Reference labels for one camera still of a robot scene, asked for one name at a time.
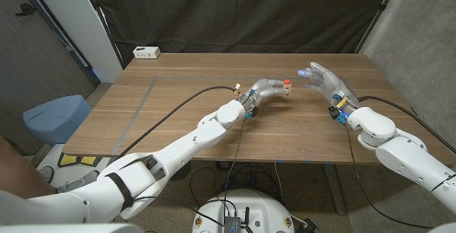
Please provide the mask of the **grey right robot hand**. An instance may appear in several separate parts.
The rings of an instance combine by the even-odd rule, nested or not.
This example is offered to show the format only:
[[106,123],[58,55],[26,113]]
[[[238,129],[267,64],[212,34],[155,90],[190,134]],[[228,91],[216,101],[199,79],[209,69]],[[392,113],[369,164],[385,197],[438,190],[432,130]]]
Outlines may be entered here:
[[311,62],[309,68],[298,70],[298,75],[313,81],[313,84],[306,84],[305,87],[322,93],[332,106],[338,107],[344,114],[350,115],[362,107],[345,83],[317,62]]

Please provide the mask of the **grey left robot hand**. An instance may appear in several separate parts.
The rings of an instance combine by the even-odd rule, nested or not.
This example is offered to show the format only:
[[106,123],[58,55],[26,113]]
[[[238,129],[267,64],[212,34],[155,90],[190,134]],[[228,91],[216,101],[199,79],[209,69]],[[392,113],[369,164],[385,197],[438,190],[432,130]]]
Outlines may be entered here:
[[288,95],[291,92],[291,81],[289,79],[261,79],[257,81],[246,93],[239,97],[239,102],[244,110],[250,113],[263,99],[273,95]]

